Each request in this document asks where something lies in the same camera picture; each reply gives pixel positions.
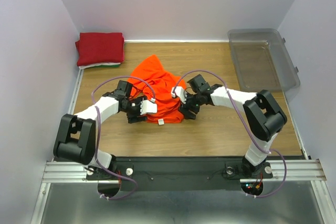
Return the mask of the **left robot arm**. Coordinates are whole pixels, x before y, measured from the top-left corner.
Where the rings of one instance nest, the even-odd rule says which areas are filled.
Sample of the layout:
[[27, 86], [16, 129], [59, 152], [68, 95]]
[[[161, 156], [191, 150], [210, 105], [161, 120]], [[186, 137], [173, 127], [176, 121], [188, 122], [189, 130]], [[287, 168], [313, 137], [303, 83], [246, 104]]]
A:
[[54, 144], [54, 156], [85, 166], [98, 167], [104, 178], [113, 178], [117, 172], [116, 157], [96, 148], [97, 118], [100, 116], [103, 122], [119, 112], [124, 112], [129, 123], [145, 121], [147, 116], [141, 109], [148, 98], [145, 95], [134, 98], [131, 95], [134, 88], [131, 83], [121, 80], [114, 91], [103, 94], [94, 105], [75, 115], [63, 115]]

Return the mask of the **orange t shirt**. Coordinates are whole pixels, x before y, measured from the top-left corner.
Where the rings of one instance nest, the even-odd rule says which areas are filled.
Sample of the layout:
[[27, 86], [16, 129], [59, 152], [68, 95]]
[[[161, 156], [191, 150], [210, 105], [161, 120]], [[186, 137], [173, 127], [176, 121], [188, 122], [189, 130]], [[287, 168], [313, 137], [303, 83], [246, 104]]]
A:
[[143, 94], [150, 99], [152, 90], [155, 92], [158, 112], [147, 116], [148, 123], [157, 124], [160, 119], [165, 124], [183, 121], [184, 115], [178, 111], [180, 100], [171, 96], [171, 90], [179, 79], [179, 76], [163, 68], [156, 55], [147, 57], [133, 70], [131, 78], [128, 79], [128, 82], [133, 84], [131, 95], [137, 97]]

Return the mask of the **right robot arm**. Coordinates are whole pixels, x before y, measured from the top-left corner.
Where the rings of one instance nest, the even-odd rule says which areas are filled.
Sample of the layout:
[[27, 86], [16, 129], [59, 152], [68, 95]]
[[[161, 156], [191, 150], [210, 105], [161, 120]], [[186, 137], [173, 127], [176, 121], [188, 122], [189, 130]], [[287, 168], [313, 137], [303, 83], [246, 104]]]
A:
[[185, 119], [194, 120], [202, 105], [234, 109], [251, 139], [241, 170], [248, 177], [258, 174], [274, 139], [287, 123], [287, 116], [273, 95], [267, 90], [255, 93], [229, 89], [225, 84], [211, 86], [200, 74], [187, 83], [193, 93], [178, 85], [171, 90], [172, 97], [181, 102], [179, 112]]

